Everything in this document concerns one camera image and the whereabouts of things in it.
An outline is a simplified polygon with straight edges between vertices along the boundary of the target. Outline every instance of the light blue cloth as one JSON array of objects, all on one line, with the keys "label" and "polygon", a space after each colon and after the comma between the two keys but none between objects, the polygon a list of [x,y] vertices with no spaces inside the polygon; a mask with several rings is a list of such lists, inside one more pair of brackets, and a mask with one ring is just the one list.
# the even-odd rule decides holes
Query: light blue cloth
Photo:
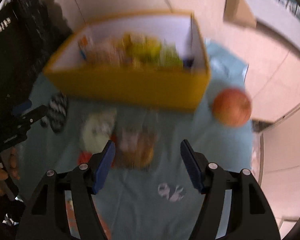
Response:
[{"label": "light blue cloth", "polygon": [[[61,134],[39,123],[20,147],[20,193],[29,198],[49,169],[65,172],[76,166],[79,136],[88,113],[116,107],[117,127],[146,127],[158,134],[148,171],[111,170],[96,198],[98,213],[108,224],[113,240],[187,240],[198,218],[203,195],[192,186],[180,156],[180,143],[188,139],[196,152],[229,171],[250,168],[252,127],[228,128],[218,123],[209,106],[225,87],[244,86],[247,64],[219,45],[206,41],[212,80],[194,114],[153,112],[143,108],[70,99],[68,121]],[[30,100],[33,107],[47,104],[57,90],[40,76]],[[218,236],[226,232],[231,192],[226,192]]]}]

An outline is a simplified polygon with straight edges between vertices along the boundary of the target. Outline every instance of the red apple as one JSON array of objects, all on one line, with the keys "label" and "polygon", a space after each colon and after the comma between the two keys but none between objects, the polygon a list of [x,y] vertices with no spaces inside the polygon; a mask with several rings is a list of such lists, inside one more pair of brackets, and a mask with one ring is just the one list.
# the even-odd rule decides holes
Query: red apple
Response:
[{"label": "red apple", "polygon": [[212,105],[213,116],[231,127],[243,126],[251,116],[251,100],[238,88],[228,88],[217,95]]}]

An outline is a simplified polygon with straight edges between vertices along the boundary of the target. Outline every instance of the orange object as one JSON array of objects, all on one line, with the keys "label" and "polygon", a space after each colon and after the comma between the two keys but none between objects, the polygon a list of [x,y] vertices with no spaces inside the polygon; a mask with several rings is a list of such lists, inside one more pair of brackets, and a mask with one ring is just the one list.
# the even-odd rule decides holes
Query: orange object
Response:
[{"label": "orange object", "polygon": [[116,155],[112,167],[144,169],[149,167],[154,157],[157,136],[149,132],[126,131],[118,135]]},{"label": "orange object", "polygon": [[[114,142],[114,145],[117,147],[117,137],[115,136],[114,133],[111,135],[110,140],[112,140]],[[111,163],[111,167],[113,168],[114,166],[115,166],[115,156],[113,162]]]},{"label": "orange object", "polygon": [[81,152],[78,158],[78,165],[82,163],[88,163],[90,158],[92,157],[92,153],[90,152]]},{"label": "orange object", "polygon": [[83,38],[81,40],[79,40],[79,45],[82,47],[85,47],[88,45],[88,40],[87,40],[86,35],[84,35]]},{"label": "orange object", "polygon": [[243,126],[249,120],[251,112],[250,98],[238,88],[223,90],[213,101],[213,116],[226,126]]},{"label": "orange object", "polygon": [[[74,230],[76,232],[79,232],[78,226],[77,226],[77,221],[75,220],[75,214],[74,214],[74,208],[73,208],[72,200],[70,200],[70,201],[67,200],[66,201],[66,212],[67,212],[69,227],[72,230]],[[106,222],[104,222],[104,220],[102,219],[101,215],[98,214],[98,212],[97,212],[97,215],[98,215],[100,224],[102,226],[102,229],[103,229],[107,239],[110,240],[111,239],[111,232],[110,232],[110,229],[109,229],[108,225],[106,224]]]}]

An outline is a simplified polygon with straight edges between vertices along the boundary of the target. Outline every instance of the screw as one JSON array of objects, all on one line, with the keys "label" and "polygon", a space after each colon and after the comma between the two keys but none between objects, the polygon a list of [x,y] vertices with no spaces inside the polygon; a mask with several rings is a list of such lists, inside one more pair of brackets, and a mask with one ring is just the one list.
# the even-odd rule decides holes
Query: screw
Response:
[{"label": "screw", "polygon": [[250,175],[251,174],[251,171],[249,171],[248,169],[243,169],[242,170],[242,173],[244,174],[244,175]]},{"label": "screw", "polygon": [[54,171],[53,171],[53,170],[47,171],[47,176],[48,176],[48,177],[51,177],[51,176],[53,176],[53,175],[54,175]]},{"label": "screw", "polygon": [[82,163],[79,166],[79,169],[82,170],[82,171],[86,170],[87,168],[88,168],[88,164],[87,163]]},{"label": "screw", "polygon": [[218,165],[216,163],[209,163],[208,167],[212,170],[215,170],[216,168],[218,168]]}]

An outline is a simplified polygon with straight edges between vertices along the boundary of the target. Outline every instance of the cardboard box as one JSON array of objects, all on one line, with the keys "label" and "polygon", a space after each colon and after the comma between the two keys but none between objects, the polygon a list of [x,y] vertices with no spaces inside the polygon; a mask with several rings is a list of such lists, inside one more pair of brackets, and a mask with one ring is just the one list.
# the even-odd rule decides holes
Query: cardboard box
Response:
[{"label": "cardboard box", "polygon": [[245,0],[226,0],[224,20],[254,29],[257,26],[257,20]]}]

